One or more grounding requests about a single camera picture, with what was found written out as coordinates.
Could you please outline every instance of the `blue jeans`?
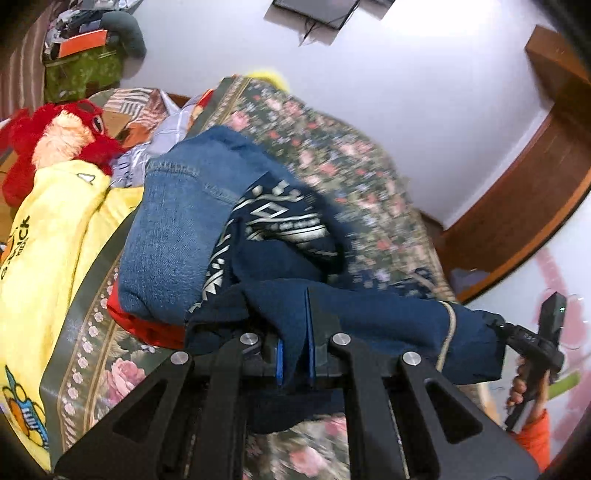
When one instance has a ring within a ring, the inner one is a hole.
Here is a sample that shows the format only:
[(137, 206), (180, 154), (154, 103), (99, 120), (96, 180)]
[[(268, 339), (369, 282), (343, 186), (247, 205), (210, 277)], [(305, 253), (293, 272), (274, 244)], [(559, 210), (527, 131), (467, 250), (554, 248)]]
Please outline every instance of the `blue jeans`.
[(150, 160), (121, 257), (119, 301), (145, 320), (183, 325), (200, 300), (209, 257), (247, 188), (270, 172), (296, 178), (227, 127), (213, 127)]

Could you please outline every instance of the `orange sleeve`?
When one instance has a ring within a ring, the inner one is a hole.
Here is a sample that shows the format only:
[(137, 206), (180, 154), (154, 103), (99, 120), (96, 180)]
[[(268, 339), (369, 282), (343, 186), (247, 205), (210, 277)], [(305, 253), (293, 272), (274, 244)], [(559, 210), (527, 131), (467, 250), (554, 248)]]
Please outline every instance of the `orange sleeve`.
[(550, 464), (550, 418), (548, 411), (525, 425), (519, 433), (510, 433), (537, 462), (540, 472)]

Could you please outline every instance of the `metal screw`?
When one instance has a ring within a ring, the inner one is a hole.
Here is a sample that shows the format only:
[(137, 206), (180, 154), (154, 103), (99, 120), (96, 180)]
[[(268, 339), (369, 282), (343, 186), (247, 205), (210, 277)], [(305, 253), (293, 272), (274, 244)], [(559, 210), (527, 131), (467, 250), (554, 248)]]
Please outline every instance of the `metal screw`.
[(417, 352), (406, 352), (402, 356), (402, 360), (408, 365), (418, 365), (421, 363), (421, 356)]
[(170, 356), (170, 361), (175, 365), (184, 365), (189, 360), (189, 354), (187, 352), (174, 352)]
[(244, 345), (254, 345), (258, 342), (258, 335), (256, 333), (243, 333), (240, 337), (240, 341), (244, 343)]
[(333, 335), (333, 342), (337, 345), (345, 346), (351, 343), (351, 337), (346, 333), (335, 333)]

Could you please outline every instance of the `cord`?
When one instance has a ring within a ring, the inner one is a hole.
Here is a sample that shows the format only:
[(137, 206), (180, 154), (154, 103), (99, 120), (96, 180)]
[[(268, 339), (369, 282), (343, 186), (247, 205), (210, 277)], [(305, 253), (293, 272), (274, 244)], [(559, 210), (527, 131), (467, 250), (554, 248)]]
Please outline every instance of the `cord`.
[(449, 350), (449, 345), (452, 342), (453, 335), (456, 333), (456, 312), (454, 311), (453, 307), (448, 304), (446, 301), (439, 301), (446, 309), (449, 315), (449, 330), (447, 331), (447, 336), (441, 346), (441, 351), (439, 352), (439, 357), (437, 358), (437, 363), (435, 364), (435, 368), (438, 372), (443, 370), (443, 365), (445, 364), (445, 359), (447, 357), (447, 351)]
[[(347, 22), (350, 20), (350, 18), (353, 16), (353, 14), (355, 13), (355, 11), (357, 10), (358, 7), (359, 7), (359, 2), (357, 2), (357, 4), (353, 7), (353, 10), (351, 10), (351, 12), (349, 12), (345, 15), (341, 15), (340, 17), (337, 17), (329, 22), (318, 22), (318, 20), (314, 20), (313, 18), (309, 18), (309, 17), (306, 18), (306, 21), (304, 22), (304, 37), (301, 39), (299, 47), (301, 47), (304, 44), (304, 42), (310, 36), (310, 34), (314, 30), (316, 30), (317, 28), (320, 28), (326, 24), (331, 24), (333, 22), (337, 22), (338, 20), (346, 18), (347, 20), (341, 26), (341, 28), (343, 28), (347, 24)], [(312, 40), (311, 42), (307, 43), (306, 45), (312, 45), (315, 42), (316, 42), (316, 40)]]

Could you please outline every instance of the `navy blue cloth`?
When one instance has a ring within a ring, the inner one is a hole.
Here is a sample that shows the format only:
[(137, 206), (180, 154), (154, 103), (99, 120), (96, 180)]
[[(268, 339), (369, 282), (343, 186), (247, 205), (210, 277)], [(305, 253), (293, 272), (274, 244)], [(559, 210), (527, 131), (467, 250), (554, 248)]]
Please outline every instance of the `navy blue cloth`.
[(270, 328), (283, 340), (283, 388), (290, 395), (258, 401), (254, 431), (283, 430), (314, 414), (342, 411), (339, 393), (294, 396), (307, 384), (309, 292), (323, 312), (338, 316), (344, 332), (379, 352), (413, 350), (435, 364), (452, 332), (443, 368), (450, 381), (500, 377), (505, 345), (487, 327), (487, 312), (452, 305), (454, 325), (441, 302), (401, 296), (424, 291), (413, 279), (387, 290), (363, 288), (348, 271), (352, 233), (338, 210), (312, 189), (284, 183), (268, 173), (243, 195), (213, 250), (202, 299), (187, 316), (191, 353), (215, 351), (245, 331)]
[(220, 231), (249, 185), (267, 172), (299, 185), (274, 158), (227, 127), (213, 127), (150, 160), (121, 256), (121, 307), (144, 320), (184, 325), (201, 296)]

